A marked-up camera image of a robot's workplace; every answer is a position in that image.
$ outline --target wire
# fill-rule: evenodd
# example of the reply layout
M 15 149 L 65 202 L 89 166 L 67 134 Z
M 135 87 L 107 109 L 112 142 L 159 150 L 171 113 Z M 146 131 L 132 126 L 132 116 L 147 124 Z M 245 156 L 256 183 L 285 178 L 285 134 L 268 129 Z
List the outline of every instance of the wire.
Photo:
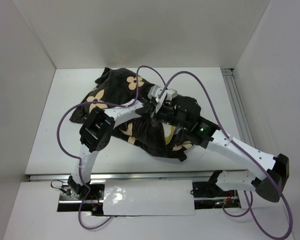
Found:
M 253 195 L 252 195 L 252 192 L 251 192 L 251 191 L 250 191 L 250 198 L 251 198 L 250 205 L 252 206 L 252 203 L 254 202 L 254 199 L 253 199 Z M 228 213 L 228 212 L 225 210 L 225 206 L 222 206 L 222 209 L 223 209 L 223 211 L 224 211 L 225 214 L 227 214 L 228 216 L 233 217 L 233 218 L 241 218 L 241 217 L 243 217 L 244 215 L 246 215 L 247 213 L 250 212 L 250 209 L 248 208 L 244 213 L 241 213 L 241 214 L 239 214 L 239 215 L 233 215 L 233 214 L 231 214 L 231 213 Z
M 233 196 L 234 196 L 234 194 L 232 193 L 232 191 L 230 191 L 230 196 L 228 198 L 224 199 L 223 201 L 229 202 Z
M 91 199 L 91 205 L 92 205 L 92 207 L 96 207 L 96 205 L 94 205 L 94 200 L 93 200 L 93 198 L 92 198 L 92 195 L 91 195 L 91 193 L 89 193 L 89 195 L 90 195 L 90 199 Z
M 93 191 L 93 195 L 95 196 L 95 199 L 97 200 L 98 205 L 101 205 L 99 198 L 98 198 L 97 194 L 95 193 L 95 191 Z
M 86 230 L 96 230 L 96 229 L 99 229 L 101 228 L 102 226 L 104 226 L 107 222 L 109 222 L 113 216 L 110 216 L 109 218 L 107 218 L 104 222 L 102 222 L 101 224 L 97 225 L 97 226 L 93 226 L 93 227 L 89 227 L 89 226 L 85 226 L 84 223 L 82 222 L 82 219 L 81 219 L 81 211 L 82 211 L 82 207 L 83 207 L 83 204 L 84 204 L 84 201 L 87 199 L 90 191 L 91 191 L 91 188 L 89 185 L 87 185 L 84 180 L 83 180 L 83 176 L 82 176 L 82 170 L 81 170 L 81 166 L 82 166 L 82 159 L 81 157 L 79 156 L 76 156 L 76 155 L 73 155 L 71 154 L 70 152 L 68 152 L 64 146 L 62 145 L 61 143 L 61 139 L 60 139 L 60 129 L 61 129 L 61 125 L 62 123 L 64 122 L 66 116 L 71 112 L 73 111 L 74 109 L 78 108 L 78 107 L 82 107 L 82 106 L 85 106 L 85 105 L 90 105 L 90 104 L 99 104 L 99 103 L 103 103 L 103 104 L 106 104 L 108 106 L 111 106 L 111 107 L 119 107 L 119 108 L 128 108 L 128 107 L 131 107 L 132 105 L 134 105 L 136 103 L 136 101 L 138 100 L 138 97 L 139 97 L 139 81 L 138 81 L 138 76 L 139 76 L 139 70 L 141 68 L 148 68 L 148 69 L 151 69 L 153 70 L 155 73 L 158 74 L 158 76 L 161 78 L 161 80 L 163 81 L 163 83 L 165 83 L 163 77 L 160 75 L 159 72 L 157 72 L 154 68 L 150 67 L 150 66 L 145 66 L 145 65 L 142 65 L 140 67 L 137 68 L 136 70 L 136 93 L 135 93 L 135 98 L 134 98 L 134 101 L 129 104 L 128 106 L 124 106 L 124 105 L 119 105 L 119 104 L 114 104 L 114 103 L 110 103 L 110 102 L 100 102 L 100 101 L 90 101 L 90 102 L 82 102 L 82 103 L 79 103 L 77 105 L 74 105 L 72 106 L 68 111 L 66 111 L 63 116 L 61 117 L 59 123 L 58 123 L 58 126 L 56 128 L 56 140 L 58 142 L 58 145 L 60 147 L 60 149 L 66 154 L 68 155 L 69 157 L 73 158 L 73 159 L 77 159 L 79 160 L 79 178 L 82 182 L 82 184 L 88 189 L 87 193 L 85 194 L 85 196 L 83 197 L 81 203 L 80 203 L 80 206 L 79 206 L 79 211 L 78 211 L 78 221 L 81 225 L 81 227 L 83 227 L 84 229 Z
M 64 194 L 67 194 L 67 191 L 64 190 L 64 189 L 62 189 L 61 187 L 55 187 L 55 186 L 53 186 L 53 182 L 60 182 L 60 183 L 63 183 L 63 184 L 66 184 L 66 182 L 61 181 L 61 180 L 52 180 L 52 181 L 50 182 L 50 186 L 51 186 L 53 189 L 58 189 L 58 190 L 60 190 L 61 192 L 63 192 Z
M 239 149 L 242 153 L 244 153 L 249 159 L 251 159 L 251 160 L 253 161 L 254 164 L 256 164 L 256 165 L 260 168 L 260 170 L 265 174 L 265 176 L 269 179 L 269 181 L 271 182 L 271 184 L 274 186 L 275 190 L 280 194 L 280 197 L 282 198 L 282 201 L 283 201 L 283 203 L 284 203 L 284 205 L 285 205 L 285 207 L 286 207 L 287 213 L 288 213 L 288 218 L 289 218 L 289 223 L 288 223 L 288 224 L 289 224 L 289 226 L 288 226 L 288 229 L 287 229 L 286 233 L 285 233 L 283 236 L 281 236 L 281 237 L 272 236 L 272 235 L 270 235 L 268 232 L 266 232 L 266 231 L 262 228 L 262 226 L 259 224 L 259 222 L 258 222 L 258 220 L 257 220 L 257 218 L 256 218 L 256 216 L 255 216 L 255 214 L 254 214 L 254 212 L 253 212 L 253 210 L 252 210 L 252 203 L 249 202 L 249 199 L 248 199 L 248 196 L 247 196 L 247 193 L 246 193 L 246 192 L 244 192 L 244 195 L 245 195 L 245 198 L 246 198 L 247 203 L 248 203 L 248 209 L 247 209 L 247 211 L 244 212 L 243 214 L 240 214 L 240 217 L 242 217 L 242 216 L 244 216 L 245 214 L 247 214 L 248 212 L 250 212 L 250 213 L 251 213 L 251 216 L 252 216 L 252 218 L 253 218 L 253 220 L 255 221 L 255 224 L 259 227 L 259 229 L 260 229 L 266 236 L 268 236 L 269 238 L 274 239 L 274 240 L 284 240 L 284 239 L 286 239 L 286 238 L 289 237 L 289 235 L 291 234 L 292 228 L 293 228 L 293 223 L 294 223 L 294 222 L 293 222 L 293 216 L 292 216 L 291 208 L 290 208 L 290 206 L 289 206 L 289 203 L 288 203 L 286 197 L 284 196 L 284 194 L 283 194 L 282 190 L 280 189 L 280 187 L 279 187 L 279 186 L 276 184 L 276 182 L 272 179 L 272 177 L 269 175 L 269 173 L 267 173 L 267 171 L 260 165 L 260 163 L 259 163 L 257 160 L 255 160 L 254 157 L 251 156 L 246 150 L 244 150 L 239 144 L 237 144 L 234 140 L 230 139 L 230 136 L 227 134 L 226 130 L 225 130 L 224 127 L 222 126 L 222 124 L 221 124 L 221 122 L 220 122 L 220 120 L 219 120 L 219 118 L 218 118 L 218 115 L 217 115 L 217 113 L 216 113 L 215 107 L 214 107 L 214 105 L 213 105 L 213 103 L 212 103 L 212 101 L 211 101 L 211 98 L 210 98 L 210 96 L 209 96 L 209 94 L 208 94 L 208 92 L 207 92 L 205 86 L 204 86 L 203 83 L 200 81 L 200 79 L 199 79 L 195 74 L 193 74 L 192 72 L 189 72 L 189 71 L 180 71 L 180 72 L 177 72 L 176 74 L 174 74 L 174 75 L 168 80 L 168 82 L 167 82 L 166 85 L 164 86 L 164 88 L 163 88 L 163 90 L 162 90 L 162 92 L 161 92 L 161 94 L 160 94 L 160 96 L 159 96 L 159 99 L 162 97 L 162 95 L 164 94 L 164 91 L 167 89 L 167 87 L 169 86 L 169 84 L 171 83 L 171 81 L 172 81 L 175 77 L 177 77 L 178 75 L 181 75 L 181 74 L 187 74 L 187 75 L 190 75 L 190 76 L 192 76 L 194 79 L 197 80 L 197 82 L 198 82 L 198 83 L 200 84 L 200 86 L 202 87 L 202 89 L 203 89 L 203 91 L 204 91 L 204 93 L 205 93 L 205 95 L 206 95 L 206 98 L 208 99 L 208 102 L 209 102 L 210 107 L 211 107 L 211 109 L 212 109 L 213 115 L 214 115 L 214 117 L 215 117 L 215 119 L 216 119 L 216 121 L 217 121 L 217 123 L 218 123 L 218 125 L 219 125 L 219 127 L 220 127 L 220 129 L 221 129 L 221 131 L 223 132 L 223 134 L 226 136 L 226 138 L 227 138 L 228 140 L 230 140 L 230 142 L 231 142 L 237 149 Z M 251 196 L 251 202 L 252 202 L 252 201 L 253 201 L 253 194 L 252 194 L 252 192 L 250 193 L 250 196 Z

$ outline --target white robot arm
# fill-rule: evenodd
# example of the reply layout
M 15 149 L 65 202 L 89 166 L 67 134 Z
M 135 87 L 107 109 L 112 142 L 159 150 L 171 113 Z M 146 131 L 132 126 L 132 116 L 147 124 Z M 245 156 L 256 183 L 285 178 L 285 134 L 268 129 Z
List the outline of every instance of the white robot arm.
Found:
M 234 146 L 231 140 L 234 140 L 257 160 L 281 190 L 285 187 L 289 177 L 289 159 L 285 155 L 274 156 L 231 136 L 226 136 L 217 124 L 200 116 L 201 108 L 195 99 L 177 96 L 177 92 L 171 89 L 166 90 L 163 97 L 158 99 L 161 91 L 162 88 L 153 86 L 148 99 L 136 101 L 130 107 L 115 107 L 106 110 L 94 108 L 80 129 L 81 175 L 84 183 L 79 176 L 79 165 L 68 179 L 74 192 L 80 196 L 86 193 L 87 189 L 84 184 L 89 184 L 96 157 L 99 151 L 109 143 L 112 130 L 128 120 L 143 117 L 151 121 L 153 125 L 166 123 L 183 129 L 193 144 L 224 155 L 247 169 L 247 171 L 215 171 L 209 182 L 221 190 L 254 191 L 270 202 L 280 200 L 280 194 L 264 172 L 246 154 Z

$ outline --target white table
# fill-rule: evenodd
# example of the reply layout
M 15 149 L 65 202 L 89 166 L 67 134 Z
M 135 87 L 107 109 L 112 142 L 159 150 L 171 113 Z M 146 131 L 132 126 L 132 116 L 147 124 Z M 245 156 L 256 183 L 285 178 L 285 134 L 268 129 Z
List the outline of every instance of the white table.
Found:
M 239 138 L 234 114 L 227 94 L 220 68 L 157 68 L 167 82 L 178 71 L 190 71 L 196 74 L 212 99 L 216 112 L 227 132 Z M 76 160 L 66 156 L 58 147 L 56 129 L 61 116 L 71 106 L 82 101 L 85 95 L 95 87 L 95 79 L 103 69 L 58 69 L 46 101 L 31 156 L 26 169 L 29 175 L 69 174 Z M 149 69 L 142 69 L 139 75 L 149 82 L 163 85 L 160 78 Z M 200 85 L 189 75 L 178 76 L 169 86 L 183 96 L 197 99 L 201 106 L 201 115 L 215 121 L 211 107 Z M 80 148 L 80 124 L 71 123 L 70 115 L 61 128 L 61 141 L 72 154 L 78 154 Z M 98 155 L 93 173 L 151 173 L 184 172 L 244 169 L 228 158 L 210 152 L 201 147 L 193 147 L 187 153 L 187 160 L 152 157 L 142 149 L 120 139 L 111 138 L 109 145 Z
M 117 217 L 97 231 L 83 229 L 77 212 L 57 212 L 59 191 L 49 182 L 21 183 L 4 240 L 269 240 L 257 228 L 251 216 L 234 219 L 221 209 L 196 210 L 188 216 Z M 242 209 L 229 210 L 233 214 Z M 282 236 L 288 221 L 283 207 L 254 210 L 262 226 L 275 236 Z M 83 222 L 95 226 L 104 217 L 82 213 Z

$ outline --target purple cable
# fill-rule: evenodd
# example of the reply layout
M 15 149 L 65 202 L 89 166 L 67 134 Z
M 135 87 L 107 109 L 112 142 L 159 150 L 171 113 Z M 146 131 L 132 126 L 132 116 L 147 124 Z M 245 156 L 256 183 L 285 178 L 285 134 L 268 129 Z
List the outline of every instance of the purple cable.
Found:
M 60 149 L 66 154 L 68 155 L 69 157 L 71 158 L 74 158 L 74 159 L 78 159 L 79 160 L 79 178 L 81 180 L 81 182 L 83 183 L 83 185 L 88 189 L 88 192 L 86 193 L 86 195 L 84 196 L 84 198 L 82 199 L 81 203 L 80 203 L 80 206 L 79 206 L 79 211 L 78 211 L 78 220 L 79 220 L 79 223 L 81 225 L 81 227 L 83 227 L 84 229 L 87 229 L 87 230 L 95 230 L 95 229 L 98 229 L 98 228 L 101 228 L 103 225 L 105 225 L 107 222 L 109 222 L 113 216 L 110 216 L 107 220 L 105 220 L 104 222 L 102 222 L 101 224 L 97 225 L 97 226 L 93 226 L 93 227 L 89 227 L 89 226 L 85 226 L 84 223 L 82 222 L 82 219 L 81 219 L 81 210 L 82 210 L 82 207 L 83 207 L 83 204 L 86 200 L 86 198 L 88 197 L 90 191 L 91 191 L 91 188 L 89 185 L 87 185 L 84 180 L 83 180 L 83 177 L 82 177 L 82 172 L 81 172 L 81 165 L 82 165 L 82 159 L 81 157 L 79 156 L 76 156 L 76 155 L 73 155 L 71 153 L 69 153 L 65 148 L 64 146 L 62 145 L 61 143 L 61 140 L 60 140 L 60 129 L 61 129 L 61 125 L 63 123 L 63 121 L 65 120 L 66 116 L 74 109 L 78 108 L 78 107 L 81 107 L 81 106 L 85 106 L 85 105 L 90 105 L 90 104 L 99 104 L 99 103 L 102 103 L 102 104 L 106 104 L 108 106 L 112 106 L 112 107 L 119 107 L 119 108 L 127 108 L 127 107 L 131 107 L 132 105 L 134 105 L 136 103 L 136 101 L 138 100 L 138 97 L 139 97 L 139 83 L 138 83 L 138 73 L 139 73 L 139 70 L 141 68 L 148 68 L 148 69 L 151 69 L 153 70 L 160 78 L 161 80 L 163 81 L 164 84 L 165 81 L 164 81 L 164 78 L 160 75 L 159 72 L 157 72 L 154 68 L 150 67 L 150 66 L 145 66 L 145 65 L 142 65 L 140 67 L 138 67 L 138 69 L 136 70 L 136 94 L 135 94 L 135 98 L 134 98 L 134 101 L 129 104 L 128 106 L 124 106 L 124 105 L 119 105 L 119 104 L 114 104 L 114 103 L 110 103 L 110 102 L 100 102 L 100 101 L 91 101 L 91 102 L 82 102 L 80 104 L 77 104 L 73 107 L 71 107 L 68 111 L 65 112 L 65 114 L 61 117 L 59 123 L 58 123 L 58 126 L 56 128 L 56 140 L 58 142 L 58 145 L 60 147 Z
M 215 119 L 216 119 L 216 121 L 217 121 L 217 123 L 218 123 L 218 125 L 219 125 L 219 127 L 220 127 L 220 129 L 221 129 L 221 131 L 222 131 L 223 134 L 226 136 L 226 138 L 229 139 L 229 135 L 227 134 L 226 130 L 225 130 L 224 127 L 222 126 L 222 124 L 221 124 L 221 122 L 220 122 L 220 120 L 219 120 L 219 118 L 218 118 L 218 116 L 217 116 L 215 107 L 214 107 L 214 105 L 213 105 L 213 103 L 212 103 L 212 101 L 211 101 L 211 98 L 210 98 L 210 96 L 209 96 L 209 94 L 208 94 L 208 92 L 207 92 L 205 86 L 204 86 L 203 83 L 200 81 L 200 79 L 199 79 L 196 75 L 194 75 L 192 72 L 189 72 L 189 71 L 180 71 L 180 72 L 177 72 L 176 74 L 174 74 L 174 75 L 169 79 L 169 81 L 166 83 L 166 85 L 164 86 L 164 88 L 163 88 L 163 90 L 162 90 L 162 92 L 161 92 L 159 98 L 162 97 L 162 95 L 164 94 L 164 91 L 167 89 L 167 87 L 168 87 L 168 85 L 171 83 L 171 81 L 172 81 L 175 77 L 177 77 L 178 75 L 180 75 L 180 74 L 188 74 L 188 75 L 192 76 L 193 78 L 195 78 L 195 79 L 197 80 L 197 82 L 198 82 L 198 83 L 200 84 L 200 86 L 202 87 L 202 89 L 203 89 L 203 91 L 204 91 L 204 93 L 205 93 L 205 95 L 206 95 L 206 98 L 207 98 L 208 101 L 209 101 L 209 104 L 210 104 L 210 106 L 211 106 L 213 115 L 214 115 L 214 117 L 215 117 Z M 284 239 L 286 239 L 287 237 L 289 237 L 289 235 L 290 235 L 291 232 L 292 232 L 292 228 L 293 228 L 293 223 L 294 223 L 294 222 L 293 222 L 292 212 L 291 212 L 289 203 L 288 203 L 286 197 L 284 196 L 282 190 L 281 190 L 280 187 L 276 184 L 276 182 L 272 179 L 272 177 L 269 175 L 269 173 L 267 173 L 267 171 L 266 171 L 266 170 L 258 163 L 258 161 L 256 161 L 256 160 L 254 159 L 253 156 L 251 156 L 246 150 L 244 150 L 241 146 L 239 146 L 235 141 L 231 140 L 230 142 L 231 142 L 234 146 L 236 146 L 236 148 L 239 149 L 242 153 L 244 153 L 248 158 L 250 158 L 250 159 L 253 161 L 253 163 L 255 163 L 255 164 L 261 169 L 261 171 L 265 174 L 265 176 L 269 179 L 269 181 L 271 182 L 271 184 L 274 186 L 275 190 L 277 190 L 277 192 L 280 194 L 280 197 L 282 198 L 282 200 L 283 200 L 283 202 L 284 202 L 284 205 L 285 205 L 285 207 L 286 207 L 287 213 L 288 213 L 288 217 L 289 217 L 289 227 L 288 227 L 288 230 L 286 231 L 286 233 L 285 233 L 283 236 L 281 236 L 281 237 L 272 236 L 272 235 L 270 235 L 268 232 L 266 232 L 266 231 L 262 228 L 262 226 L 259 224 L 259 222 L 258 222 L 258 220 L 257 220 L 257 218 L 256 218 L 256 216 L 255 216 L 255 214 L 254 214 L 254 212 L 253 212 L 253 210 L 252 210 L 252 201 L 253 201 L 253 195 L 252 195 L 252 193 L 250 193 L 250 194 L 251 194 L 251 202 L 249 202 L 247 193 L 244 192 L 245 199 L 247 200 L 247 203 L 248 203 L 248 209 L 247 209 L 247 211 L 244 212 L 243 214 L 238 215 L 238 217 L 242 217 L 242 216 L 244 216 L 245 214 L 247 214 L 248 212 L 250 212 L 251 215 L 252 215 L 253 220 L 255 221 L 255 224 L 259 227 L 259 229 L 260 229 L 266 236 L 268 236 L 269 238 L 274 239 L 274 240 L 284 240 Z
M 250 191 L 250 198 L 251 198 L 250 205 L 252 206 L 252 203 L 254 202 L 254 197 L 253 197 L 251 191 Z M 241 213 L 241 214 L 239 214 L 239 215 L 233 215 L 233 214 L 228 213 L 228 212 L 225 210 L 225 205 L 222 206 L 222 210 L 224 211 L 225 214 L 227 214 L 228 216 L 233 217 L 233 218 L 241 218 L 241 217 L 243 217 L 244 215 L 246 215 L 248 212 L 250 212 L 250 209 L 248 208 L 244 213 Z

